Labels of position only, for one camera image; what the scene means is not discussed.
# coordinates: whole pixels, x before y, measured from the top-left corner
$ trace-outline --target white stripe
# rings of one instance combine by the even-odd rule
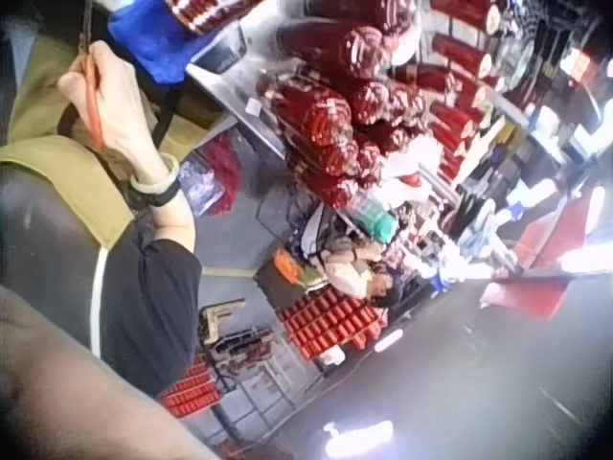
[[[104,278],[104,268],[106,267],[107,257],[108,249],[101,247],[100,252],[98,253],[98,261],[96,262],[96,271],[94,272],[92,304],[89,309],[89,337],[92,353],[96,357],[101,356],[100,308],[102,303],[102,279]]]

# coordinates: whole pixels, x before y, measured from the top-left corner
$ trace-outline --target bright light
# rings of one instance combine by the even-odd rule
[[[613,242],[593,244],[567,252],[560,259],[567,273],[598,273],[613,270]]]
[[[394,425],[392,422],[386,421],[342,434],[334,429],[330,431],[330,434],[332,439],[326,445],[328,457],[351,458],[365,455],[391,440],[394,435]]]
[[[398,342],[402,338],[403,334],[404,334],[404,332],[402,331],[402,329],[396,329],[392,333],[387,334],[381,340],[376,342],[376,344],[375,344],[375,351],[377,353],[381,353],[381,352],[387,350],[392,345],[394,345],[396,342]]]
[[[488,264],[467,264],[464,278],[467,280],[489,280],[494,274],[494,269]]]
[[[533,208],[556,191],[556,183],[552,179],[543,179],[522,196],[521,204],[527,209]]]
[[[585,222],[585,235],[589,235],[596,228],[598,219],[601,217],[602,208],[604,207],[604,196],[606,195],[604,187],[595,187],[590,197],[590,207],[587,211],[587,221]]]

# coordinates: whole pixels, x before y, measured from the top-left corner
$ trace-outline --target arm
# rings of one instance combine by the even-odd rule
[[[158,403],[0,287],[5,414],[40,458],[215,460]]]
[[[152,185],[163,182],[169,176],[169,170],[148,132],[134,67],[116,57],[102,41],[91,45],[90,52],[100,73],[96,95],[104,144],[125,157],[140,183]],[[89,126],[86,83],[79,72],[79,60],[73,63],[57,85]],[[195,228],[192,211],[183,192],[179,190],[166,205],[152,210],[157,224],[156,240],[173,240],[193,252]]]
[[[356,247],[353,251],[333,252],[326,257],[324,262],[327,264],[350,264],[355,261],[378,262],[381,260],[381,248],[375,242]]]

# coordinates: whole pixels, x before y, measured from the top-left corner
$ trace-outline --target black sleeve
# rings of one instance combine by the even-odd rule
[[[182,245],[157,240],[139,247],[133,229],[110,251],[102,285],[102,359],[152,397],[192,364],[201,277]]]

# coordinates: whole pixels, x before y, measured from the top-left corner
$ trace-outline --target wristband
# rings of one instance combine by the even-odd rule
[[[143,195],[162,195],[174,183],[179,175],[179,162],[172,155],[160,152],[162,160],[170,170],[169,176],[162,182],[157,184],[141,184],[134,174],[130,176],[130,185],[132,188]]]

